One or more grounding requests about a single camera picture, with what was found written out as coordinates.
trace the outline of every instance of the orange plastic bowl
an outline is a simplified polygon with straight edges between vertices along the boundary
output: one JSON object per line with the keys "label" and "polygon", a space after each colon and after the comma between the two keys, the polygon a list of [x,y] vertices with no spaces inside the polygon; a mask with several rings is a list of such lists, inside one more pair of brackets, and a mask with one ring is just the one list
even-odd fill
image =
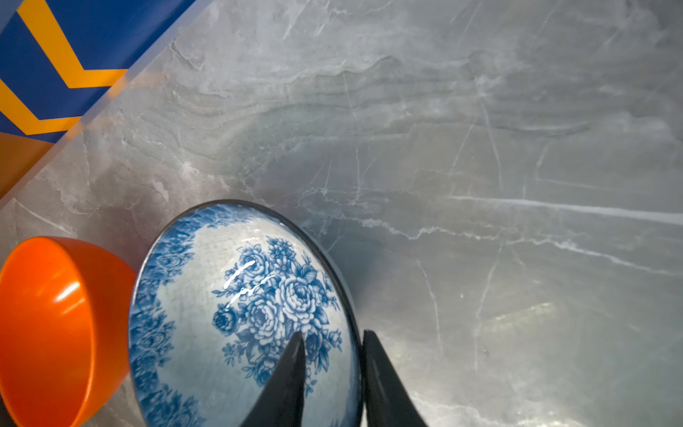
{"label": "orange plastic bowl", "polygon": [[128,374],[135,272],[72,238],[35,237],[0,272],[0,394],[19,427],[77,427]]}

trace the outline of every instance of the yellow stripe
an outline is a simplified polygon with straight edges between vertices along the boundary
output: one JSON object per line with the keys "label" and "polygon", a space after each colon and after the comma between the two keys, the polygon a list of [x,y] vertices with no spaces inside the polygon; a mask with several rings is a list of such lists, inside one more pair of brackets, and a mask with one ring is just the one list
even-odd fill
{"label": "yellow stripe", "polygon": [[70,89],[112,86],[126,70],[84,70],[45,0],[24,0],[19,16]]}
{"label": "yellow stripe", "polygon": [[80,117],[39,120],[31,110],[0,80],[0,113],[4,114],[26,135],[69,130]]}

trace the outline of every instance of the blue and white bowl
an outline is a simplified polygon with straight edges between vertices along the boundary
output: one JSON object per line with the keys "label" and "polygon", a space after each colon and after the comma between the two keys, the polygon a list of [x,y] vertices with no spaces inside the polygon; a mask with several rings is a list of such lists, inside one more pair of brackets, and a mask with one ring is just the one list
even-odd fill
{"label": "blue and white bowl", "polygon": [[358,426],[360,339],[324,254],[249,202],[186,211],[152,245],[130,308],[130,372],[148,426],[239,426],[295,331],[306,344],[303,426]]}

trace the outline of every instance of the ceramic plate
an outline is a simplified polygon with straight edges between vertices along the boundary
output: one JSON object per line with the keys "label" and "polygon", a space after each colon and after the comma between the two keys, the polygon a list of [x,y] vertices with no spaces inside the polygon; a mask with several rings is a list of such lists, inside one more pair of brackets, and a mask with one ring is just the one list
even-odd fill
{"label": "ceramic plate", "polygon": [[359,425],[359,335],[323,253],[249,202],[180,215],[152,246],[130,309],[130,371],[148,426],[239,426],[295,331],[306,344],[304,427]]}

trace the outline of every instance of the dark rim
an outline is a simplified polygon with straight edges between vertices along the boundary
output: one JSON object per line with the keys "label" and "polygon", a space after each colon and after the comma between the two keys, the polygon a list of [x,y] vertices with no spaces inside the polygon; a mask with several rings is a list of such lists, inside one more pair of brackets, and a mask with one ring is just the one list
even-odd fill
{"label": "dark rim", "polygon": [[[363,401],[365,400],[365,381],[363,379],[362,375],[362,365],[363,365],[363,342],[361,341],[361,336],[358,331],[358,325],[356,324],[356,317],[355,313],[353,312],[353,309],[351,307],[351,302],[348,299],[348,295],[346,294],[346,291],[344,290],[344,287],[342,286],[342,282],[339,279],[339,276],[337,275],[337,271],[332,267],[330,262],[327,260],[327,257],[325,254],[320,250],[318,245],[313,242],[313,240],[308,237],[308,234],[304,232],[302,229],[300,229],[295,223],[291,222],[289,219],[285,218],[283,215],[279,214],[278,212],[275,212],[273,209],[267,208],[265,206],[253,203],[253,202],[248,202],[247,200],[239,200],[239,199],[219,199],[219,200],[212,200],[211,202],[204,202],[202,204],[198,204],[192,208],[189,208],[185,210],[183,213],[180,215],[176,216],[173,218],[164,228],[159,232],[158,236],[154,239],[154,242],[152,243],[152,246],[150,247],[150,250],[147,252],[147,255],[145,256],[145,260],[142,262],[142,265],[140,266],[140,270],[137,273],[137,278],[135,279],[135,287],[133,288],[133,297],[130,299],[130,309],[128,310],[128,319],[130,321],[130,310],[133,308],[135,305],[135,300],[137,299],[137,288],[140,284],[140,273],[142,273],[142,270],[144,270],[145,266],[147,265],[147,261],[150,259],[150,255],[152,255],[152,252],[154,251],[154,248],[158,244],[159,240],[161,237],[166,234],[166,232],[171,228],[173,224],[175,224],[179,219],[189,215],[190,213],[194,212],[195,210],[205,208],[207,206],[214,206],[214,205],[230,205],[230,206],[245,206],[247,208],[252,208],[256,209],[259,212],[262,212],[270,217],[275,218],[276,220],[280,221],[284,226],[289,228],[290,230],[293,231],[293,233],[299,237],[303,242],[311,249],[311,252],[317,257],[317,259],[320,261],[322,264],[322,267],[328,272],[330,275],[330,278],[332,279],[332,282],[334,284],[334,287],[337,291],[337,294],[339,294],[339,300],[341,301],[341,305],[344,307],[344,311],[346,312],[346,318],[348,320],[349,324],[349,329],[351,329],[351,335],[356,341],[356,357],[358,359],[358,364],[359,364],[359,403],[358,403],[358,412],[356,414],[356,426],[361,425],[361,418],[363,417]],[[128,328],[128,348],[130,348],[130,328]],[[131,375],[131,379],[133,380],[133,392],[135,393],[135,401],[137,402],[138,406],[140,405],[140,401],[137,398],[137,388],[135,387],[135,378]]]}

